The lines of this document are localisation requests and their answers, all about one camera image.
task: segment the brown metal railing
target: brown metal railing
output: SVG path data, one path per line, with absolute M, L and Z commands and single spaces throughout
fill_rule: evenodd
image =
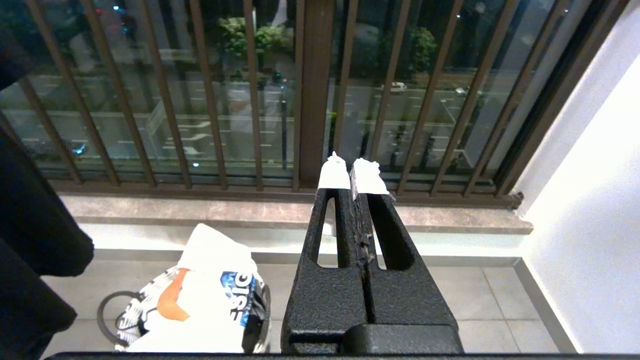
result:
M 575 86 L 579 76 L 585 71 L 588 64 L 588 60 L 595 55 L 597 47 L 604 41 L 604 36 L 611 29 L 613 22 L 620 15 L 622 9 L 626 5 L 626 1 L 620 1 L 615 3 L 605 4 L 592 4 L 591 9 L 597 14 L 594 15 L 594 23 L 589 28 L 589 31 L 583 35 L 576 35 L 575 45 L 573 47 L 573 60 L 572 62 L 565 62 L 563 66 L 570 69 L 567 75 L 562 78 L 558 84 L 549 84 L 549 86 L 555 86 L 551 89 L 550 93 L 556 94 L 556 97 L 548 98 L 548 102 L 542 107 L 537 108 L 531 113 L 534 126 L 529 126 L 530 130 L 527 134 L 521 137 L 525 138 L 525 142 L 521 148 L 512 149 L 509 157 L 503 162 L 499 173 L 495 176 L 497 185 L 487 186 L 485 184 L 478 185 L 478 180 L 483 173 L 487 163 L 489 162 L 495 148 L 500 140 L 503 130 L 513 116 L 514 109 L 518 106 L 522 99 L 524 90 L 531 82 L 533 71 L 536 64 L 540 61 L 544 54 L 545 47 L 548 45 L 550 38 L 553 34 L 553 30 L 559 24 L 562 19 L 563 12 L 566 12 L 568 6 L 568 0 L 555 1 L 551 11 L 549 11 L 547 18 L 542 25 L 540 33 L 538 34 L 535 42 L 533 43 L 530 53 L 528 54 L 524 65 L 520 69 L 515 83 L 510 90 L 510 93 L 504 103 L 499 116 L 493 125 L 492 130 L 488 136 L 487 141 L 484 143 L 482 151 L 479 155 L 479 159 L 471 170 L 471 175 L 468 181 L 465 180 L 465 185 L 451 185 L 443 183 L 447 169 L 449 168 L 456 148 L 459 146 L 459 142 L 463 136 L 465 128 L 471 120 L 472 113 L 476 107 L 478 101 L 478 93 L 487 81 L 492 65 L 499 53 L 500 47 L 508 33 L 509 24 L 511 23 L 516 8 L 518 7 L 518 1 L 507 0 L 497 16 L 497 22 L 493 29 L 491 39 L 484 50 L 483 56 L 480 61 L 473 80 L 467 91 L 466 98 L 464 100 L 460 115 L 457 116 L 453 131 L 447 143 L 446 150 L 442 156 L 439 168 L 434 174 L 435 178 L 429 184 L 424 186 L 408 184 L 408 178 L 416 154 L 419 151 L 419 145 L 422 141 L 422 129 L 426 125 L 427 117 L 433 103 L 436 88 L 438 82 L 444 77 L 444 65 L 451 49 L 452 41 L 454 38 L 454 32 L 456 29 L 457 17 L 463 7 L 463 0 L 453 0 L 451 3 L 451 10 L 447 18 L 447 25 L 444 29 L 444 35 L 442 37 L 440 46 L 438 48 L 437 57 L 433 70 L 429 77 L 429 83 L 425 89 L 424 97 L 421 101 L 420 111 L 417 116 L 417 121 L 413 129 L 411 142 L 409 145 L 409 151 L 406 156 L 404 165 L 402 166 L 402 172 L 399 175 L 397 182 L 397 188 L 394 190 L 397 193 L 398 200 L 402 202 L 416 203 L 416 204 L 438 204 L 438 205 L 452 205 L 452 206 L 517 206 L 519 198 L 515 196 L 509 196 L 508 193 L 513 187 L 515 179 L 523 171 L 526 163 L 530 160 L 533 152 L 537 148 L 541 141 L 542 136 L 550 126 L 554 117 L 557 115 L 562 103 Z M 35 112 L 37 119 L 42 124 L 45 132 L 54 144 L 54 148 L 60 156 L 64 166 L 68 170 L 71 179 L 75 185 L 69 185 L 64 181 L 52 180 L 52 183 L 56 185 L 60 190 L 66 191 L 93 191 L 93 192 L 112 192 L 112 193 L 143 193 L 147 195 L 193 195 L 193 196 L 208 196 L 208 197 L 244 197 L 251 199 L 272 199 L 287 197 L 288 199 L 299 200 L 307 199 L 312 196 L 312 189 L 301 190 L 300 177 L 301 172 L 310 168 L 310 165 L 301 167 L 301 151 L 308 146 L 305 143 L 301 143 L 302 128 L 304 124 L 307 124 L 302 119 L 303 116 L 303 103 L 309 104 L 309 101 L 303 101 L 303 86 L 313 86 L 314 84 L 305 83 L 305 81 L 313 82 L 317 78 L 315 74 L 311 79 L 307 77 L 303 79 L 305 72 L 303 67 L 309 54 L 305 51 L 308 49 L 308 44 L 305 45 L 305 37 L 310 35 L 305 32 L 305 0 L 296 1 L 296 28 L 295 28 L 295 41 L 294 41 L 294 57 L 295 57 L 295 73 L 296 73 L 296 89 L 295 89 L 295 104 L 294 104 L 294 149 L 293 149 L 293 167 L 292 167 L 292 183 L 290 188 L 273 187 L 265 184 L 265 179 L 262 170 L 262 148 L 260 141 L 260 109 L 259 109 L 259 93 L 258 93 L 258 56 L 257 56 L 257 40 L 256 32 L 254 28 L 254 20 L 252 8 L 253 4 L 251 0 L 243 0 L 243 17 L 244 17 L 244 33 L 246 36 L 246 62 L 248 67 L 249 84 L 250 84 L 250 106 L 251 106 L 251 125 L 252 125 L 252 146 L 253 154 L 255 158 L 255 188 L 249 186 L 234 186 L 230 184 L 229 176 L 227 175 L 227 168 L 225 166 L 223 142 L 220 136 L 220 120 L 218 116 L 218 109 L 216 108 L 216 94 L 214 93 L 214 87 L 212 85 L 212 74 L 209 67 L 209 54 L 207 52 L 207 42 L 204 31 L 203 15 L 200 6 L 200 0 L 189 0 L 189 8 L 191 11 L 191 17 L 193 21 L 193 32 L 195 38 L 195 49 L 197 51 L 197 60 L 200 72 L 202 73 L 202 79 L 204 82 L 204 94 L 206 100 L 207 115 L 211 123 L 211 133 L 213 138 L 213 147 L 217 162 L 219 185 L 200 185 L 195 184 L 193 181 L 193 174 L 189 172 L 189 165 L 184 150 L 182 138 L 180 137 L 178 122 L 176 119 L 176 111 L 172 97 L 170 94 L 170 87 L 167 80 L 167 75 L 163 66 L 161 53 L 158 48 L 158 41 L 156 33 L 154 31 L 154 25 L 152 21 L 151 9 L 147 0 L 136 1 L 141 12 L 141 22 L 147 36 L 148 51 L 153 65 L 154 74 L 157 79 L 159 93 L 166 112 L 166 118 L 168 127 L 171 133 L 171 139 L 173 146 L 177 152 L 177 162 L 182 175 L 181 184 L 158 184 L 156 179 L 157 174 L 151 167 L 147 152 L 145 150 L 142 137 L 136 124 L 131 104 L 125 91 L 124 83 L 122 81 L 122 75 L 116 65 L 113 53 L 109 48 L 109 44 L 106 38 L 106 34 L 98 18 L 96 9 L 92 0 L 80 0 L 84 8 L 84 15 L 88 21 L 89 27 L 92 31 L 93 41 L 95 46 L 104 62 L 105 68 L 111 78 L 113 87 L 115 89 L 115 97 L 117 98 L 118 105 L 124 116 L 124 120 L 127 124 L 129 133 L 132 138 L 132 142 L 135 146 L 137 155 L 140 159 L 142 172 L 144 173 L 146 184 L 124 183 L 118 176 L 116 168 L 109 157 L 104 142 L 100 137 L 98 128 L 95 125 L 95 121 L 92 117 L 90 109 L 83 97 L 83 94 L 78 86 L 74 75 L 65 60 L 64 54 L 60 48 L 51 25 L 47 22 L 44 8 L 39 3 L 39 0 L 26 0 L 29 12 L 43 37 L 44 43 L 47 46 L 49 53 L 53 59 L 53 62 L 61 74 L 68 90 L 70 91 L 71 98 L 77 107 L 83 126 L 86 128 L 90 137 L 90 143 L 95 149 L 96 153 L 102 162 L 102 166 L 109 179 L 109 186 L 105 183 L 92 183 L 83 184 L 83 176 L 78 169 L 74 158 L 70 155 L 69 149 L 62 137 L 56 130 L 53 121 L 50 119 L 45 106 L 38 97 L 33 85 L 27 77 L 23 77 L 19 80 L 19 86 L 24 92 L 24 95 L 28 101 L 29 106 Z M 337 105 L 336 117 L 335 117 L 335 132 L 333 143 L 330 145 L 332 149 L 340 150 L 340 140 L 344 133 L 344 117 L 345 117 L 345 104 L 347 97 L 347 89 L 349 84 L 349 71 L 352 64 L 354 39 L 356 34 L 356 18 L 358 16 L 358 0 L 350 0 L 348 2 L 347 17 L 345 22 L 344 32 L 344 50 L 341 57 L 340 68 L 340 85 L 338 88 L 338 94 L 336 97 Z M 387 73 L 383 83 L 383 91 L 381 94 L 380 105 L 378 108 L 378 115 L 374 123 L 374 131 L 371 138 L 371 151 L 367 154 L 367 158 L 370 160 L 376 160 L 378 157 L 378 151 L 380 148 L 381 136 L 383 132 L 383 125 L 387 116 L 387 105 L 389 104 L 392 83 L 396 75 L 396 69 L 401 54 L 401 47 L 403 44 L 403 37 L 407 27 L 407 20 L 410 14 L 411 7 L 410 0 L 402 0 L 399 9 L 399 15 L 397 18 L 397 26 L 393 38 L 393 44 L 390 52 Z M 315 9 L 319 8 L 319 3 L 315 3 Z M 323 37 L 323 43 L 325 46 L 330 46 L 326 41 L 326 36 Z M 330 61 L 330 54 L 326 57 L 327 61 Z M 323 71 L 328 71 L 328 64 L 323 63 Z M 322 126 L 315 124 L 312 129 L 317 131 Z M 0 111 L 0 128 L 7 133 L 16 142 L 20 143 L 20 138 L 16 134 L 15 130 L 11 127 L 10 122 L 6 118 L 5 114 Z M 312 164 L 313 167 L 320 167 L 321 164 Z
M 136 119 L 133 116 L 133 111 L 131 110 L 131 105 L 129 104 L 127 93 L 124 90 L 124 84 L 122 83 L 122 78 L 120 77 L 120 71 L 118 70 L 116 61 L 113 59 L 113 54 L 111 54 L 111 49 L 109 48 L 109 44 L 107 43 L 107 38 L 104 34 L 104 30 L 100 25 L 100 19 L 98 19 L 93 1 L 80 0 L 80 3 L 84 8 L 84 15 L 86 16 L 86 19 L 89 22 L 89 26 L 91 27 L 91 31 L 93 33 L 93 41 L 95 41 L 95 45 L 98 48 L 98 52 L 100 52 L 102 61 L 104 62 L 107 71 L 109 72 L 109 76 L 111 76 L 111 81 L 113 82 L 113 86 L 115 87 L 116 91 L 116 97 L 118 98 L 118 104 L 120 105 L 120 109 L 122 111 L 122 114 L 124 115 L 124 119 L 127 122 L 129 133 L 131 134 L 131 138 L 136 147 L 136 151 L 138 152 L 138 156 L 140 157 L 140 162 L 142 162 L 142 168 L 144 170 L 145 177 L 147 178 L 147 183 L 149 187 L 154 188 L 157 184 L 156 178 L 154 176 L 154 171 L 151 169 L 151 163 L 149 162 L 147 151 L 142 144 L 142 137 L 140 136 L 140 131 L 138 130 Z

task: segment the blue logo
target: blue logo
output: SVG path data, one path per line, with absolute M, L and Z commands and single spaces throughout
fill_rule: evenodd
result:
M 231 319 L 246 327 L 251 313 L 251 299 L 255 289 L 253 274 L 225 271 L 220 277 L 220 284 L 225 289 L 227 298 L 231 300 Z

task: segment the white car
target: white car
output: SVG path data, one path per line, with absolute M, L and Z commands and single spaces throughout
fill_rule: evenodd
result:
M 380 87 L 380 90 L 384 90 L 385 89 L 385 85 L 382 84 L 382 86 Z M 393 83 L 391 83 L 391 94 L 393 93 L 403 93 L 406 91 L 406 85 L 404 83 L 400 83 L 398 81 L 394 81 Z
M 467 93 L 469 93 L 469 86 L 466 86 L 464 88 L 457 88 L 456 89 L 456 95 L 460 96 L 460 97 L 465 97 L 467 96 Z M 478 96 L 482 96 L 482 90 L 478 90 Z

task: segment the balcony floor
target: balcony floor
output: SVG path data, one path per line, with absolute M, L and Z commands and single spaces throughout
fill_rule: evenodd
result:
M 66 351 L 113 350 L 98 329 L 98 303 L 114 291 L 140 289 L 174 264 L 95 260 L 79 277 L 45 277 L 45 282 L 76 309 L 78 317 L 69 330 L 55 335 L 43 358 Z M 296 265 L 259 265 L 273 298 L 274 352 L 280 351 L 280 326 L 295 271 Z M 513 268 L 432 266 L 429 271 L 458 320 L 466 352 L 558 352 Z M 115 319 L 127 303 L 127 299 L 116 300 L 106 309 L 107 319 Z

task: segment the black cloth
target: black cloth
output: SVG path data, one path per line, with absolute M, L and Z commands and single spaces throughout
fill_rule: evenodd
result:
M 38 359 L 71 326 L 76 312 L 40 276 L 77 276 L 92 259 L 91 239 L 0 131 L 0 358 Z

